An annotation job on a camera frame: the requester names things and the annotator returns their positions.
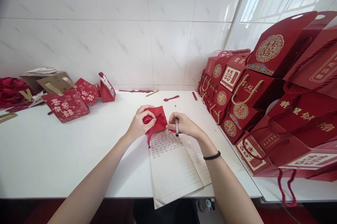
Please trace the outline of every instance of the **red cord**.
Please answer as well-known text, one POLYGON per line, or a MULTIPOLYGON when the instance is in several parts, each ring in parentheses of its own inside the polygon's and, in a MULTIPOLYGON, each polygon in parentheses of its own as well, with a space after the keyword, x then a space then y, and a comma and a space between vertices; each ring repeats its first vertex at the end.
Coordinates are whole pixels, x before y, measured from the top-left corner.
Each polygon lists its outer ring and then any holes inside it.
POLYGON ((282 179, 282 176, 283 176, 283 171, 282 169, 279 169, 279 174, 278 174, 278 177, 277 177, 277 183, 278 183, 278 187, 281 191, 281 194, 282 194, 282 202, 283 204, 286 206, 286 207, 294 207, 294 206, 297 206, 297 200, 296 200, 296 197, 295 197, 295 194, 294 192, 292 191, 291 189, 291 183, 294 181, 295 177, 296 177, 296 173, 297 173, 297 170, 293 170, 292 171, 292 174, 290 176, 290 179, 288 180, 287 184, 288 184, 288 188, 289 188, 289 191, 291 193, 291 196, 292 196, 292 203, 287 203, 286 200, 285 200, 285 194, 284 194, 284 191, 283 191, 283 188, 282 188, 282 185, 281 185, 281 179, 282 179))

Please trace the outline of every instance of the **red gift bag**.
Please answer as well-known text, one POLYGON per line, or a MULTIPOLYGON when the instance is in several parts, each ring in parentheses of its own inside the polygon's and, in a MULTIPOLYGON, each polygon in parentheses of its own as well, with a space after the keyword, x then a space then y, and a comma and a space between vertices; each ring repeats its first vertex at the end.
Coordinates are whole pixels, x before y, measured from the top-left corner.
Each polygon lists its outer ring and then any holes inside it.
POLYGON ((81 96, 84 103, 89 104, 91 106, 95 105, 98 99, 101 97, 101 92, 99 88, 90 84, 88 81, 80 78, 75 85, 76 90, 78 91, 79 95, 81 96))
POLYGON ((43 95, 42 98, 62 123, 90 114, 88 105, 76 89, 58 91, 57 94, 43 95))
POLYGON ((115 101, 116 92, 113 89, 110 81, 106 78, 106 76, 102 72, 100 72, 98 75, 101 77, 102 102, 115 101))

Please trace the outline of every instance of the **wooden stick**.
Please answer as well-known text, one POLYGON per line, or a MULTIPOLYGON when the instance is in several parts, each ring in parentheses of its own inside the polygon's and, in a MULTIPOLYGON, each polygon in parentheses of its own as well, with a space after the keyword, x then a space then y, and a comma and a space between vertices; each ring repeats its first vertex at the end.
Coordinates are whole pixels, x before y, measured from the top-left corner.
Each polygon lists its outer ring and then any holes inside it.
POLYGON ((152 94, 155 94, 155 93, 157 93, 157 92, 159 92, 159 90, 154 91, 153 93, 150 93, 150 94, 146 95, 146 97, 148 97, 148 96, 150 96, 150 95, 152 95, 152 94))

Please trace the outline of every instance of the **gold emblem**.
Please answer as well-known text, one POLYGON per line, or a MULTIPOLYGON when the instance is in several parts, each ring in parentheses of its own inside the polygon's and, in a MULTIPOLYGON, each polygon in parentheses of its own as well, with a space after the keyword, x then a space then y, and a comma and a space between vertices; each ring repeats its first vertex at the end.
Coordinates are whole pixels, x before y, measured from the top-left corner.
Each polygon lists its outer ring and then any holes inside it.
POLYGON ((242 102, 238 102, 236 103, 236 105, 233 108, 233 112, 234 115, 238 118, 238 119, 244 119, 247 117, 248 115, 248 107, 245 103, 242 102))
POLYGON ((224 129, 226 130, 229 136, 234 137, 236 135, 236 128, 232 121, 225 120, 224 129))
POLYGON ((282 35, 272 35, 264 40, 256 52, 256 60, 267 62, 277 56, 284 45, 282 35))
POLYGON ((220 76, 220 74, 221 74, 221 65, 218 64, 214 67, 213 77, 217 79, 220 76))
POLYGON ((227 101, 227 95, 224 91, 220 91, 218 93, 218 96, 217 96, 217 101, 218 101, 218 104, 223 106, 224 104, 226 104, 226 101, 227 101))

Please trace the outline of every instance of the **red ribbon strip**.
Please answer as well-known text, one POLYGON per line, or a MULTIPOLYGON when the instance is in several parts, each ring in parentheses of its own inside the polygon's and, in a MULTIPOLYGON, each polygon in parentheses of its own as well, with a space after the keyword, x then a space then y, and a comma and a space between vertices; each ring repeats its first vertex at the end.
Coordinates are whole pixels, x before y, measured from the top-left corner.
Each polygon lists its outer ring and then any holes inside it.
MULTIPOLYGON (((153 118, 149 115, 146 115, 144 118, 143 118, 143 123, 144 124, 148 124, 153 118)), ((155 126, 156 123, 158 123, 160 126, 162 126, 164 128, 164 130, 166 129, 166 125, 167 125, 167 122, 166 122, 166 117, 162 116, 161 114, 157 115, 156 116, 156 119, 157 121, 154 123, 154 125, 147 131, 148 135, 147 135, 147 144, 148 144, 148 148, 151 148, 150 146, 150 140, 151 140, 151 137, 152 137, 152 130, 153 130, 153 127, 155 126)))

